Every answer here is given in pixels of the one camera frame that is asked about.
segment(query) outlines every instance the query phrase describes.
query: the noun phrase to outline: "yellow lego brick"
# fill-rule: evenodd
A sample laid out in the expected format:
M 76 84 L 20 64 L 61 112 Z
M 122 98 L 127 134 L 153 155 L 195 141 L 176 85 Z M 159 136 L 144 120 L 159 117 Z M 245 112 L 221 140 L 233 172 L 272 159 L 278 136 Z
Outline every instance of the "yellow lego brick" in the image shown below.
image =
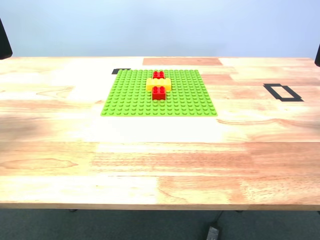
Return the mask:
M 171 79 L 168 77 L 160 79 L 152 79 L 151 77 L 147 78 L 145 89 L 147 91 L 152 91 L 153 87 L 165 87 L 166 91 L 171 91 Z

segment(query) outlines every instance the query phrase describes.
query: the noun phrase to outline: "wooden plank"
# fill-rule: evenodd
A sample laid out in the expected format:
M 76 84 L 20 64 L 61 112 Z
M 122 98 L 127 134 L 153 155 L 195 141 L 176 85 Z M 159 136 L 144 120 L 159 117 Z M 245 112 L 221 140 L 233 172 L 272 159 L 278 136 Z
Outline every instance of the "wooden plank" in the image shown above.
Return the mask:
M 146 57 L 143 65 L 209 65 L 221 66 L 222 63 L 215 57 Z

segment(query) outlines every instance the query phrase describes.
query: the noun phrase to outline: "black object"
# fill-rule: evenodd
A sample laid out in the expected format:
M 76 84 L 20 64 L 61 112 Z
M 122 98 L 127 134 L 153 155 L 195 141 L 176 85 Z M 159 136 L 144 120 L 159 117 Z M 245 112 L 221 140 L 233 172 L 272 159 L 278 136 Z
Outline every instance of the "black object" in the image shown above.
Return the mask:
M 288 86 L 282 86 L 279 83 L 265 83 L 263 86 L 268 90 L 269 93 L 271 93 L 272 96 L 274 96 L 275 99 L 279 99 L 281 102 L 304 102 L 301 97 Z M 281 97 L 272 87 L 283 87 L 283 89 L 286 90 L 292 97 Z
M 205 240 L 220 240 L 221 239 L 221 228 L 218 226 L 218 221 L 221 217 L 221 215 L 225 211 L 222 210 L 219 212 L 215 220 L 210 224 L 209 230 L 208 230 L 208 235 L 206 236 Z
M 131 68 L 115 68 L 112 71 L 112 74 L 118 74 L 119 70 L 130 70 Z
M 10 58 L 11 56 L 12 49 L 5 28 L 0 19 L 0 60 Z
M 320 67 L 320 45 L 319 45 L 318 53 L 316 54 L 314 63 L 315 63 L 315 65 L 317 65 L 318 67 Z

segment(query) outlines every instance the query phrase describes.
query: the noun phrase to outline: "wooden table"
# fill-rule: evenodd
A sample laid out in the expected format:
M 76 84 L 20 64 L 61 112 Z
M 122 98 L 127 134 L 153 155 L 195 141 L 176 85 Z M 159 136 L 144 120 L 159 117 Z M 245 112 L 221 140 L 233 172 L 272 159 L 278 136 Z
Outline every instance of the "wooden table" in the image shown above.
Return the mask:
M 101 117 L 116 68 L 198 69 L 218 117 Z M 319 141 L 309 58 L 0 61 L 0 208 L 320 210 Z

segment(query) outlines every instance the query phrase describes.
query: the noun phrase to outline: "white wall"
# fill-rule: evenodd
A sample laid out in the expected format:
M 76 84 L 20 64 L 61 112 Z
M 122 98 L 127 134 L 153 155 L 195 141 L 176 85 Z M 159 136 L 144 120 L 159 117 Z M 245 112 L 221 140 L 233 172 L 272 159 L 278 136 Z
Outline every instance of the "white wall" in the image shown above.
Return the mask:
M 0 1 L 14 56 L 314 59 L 318 15 L 320 0 Z

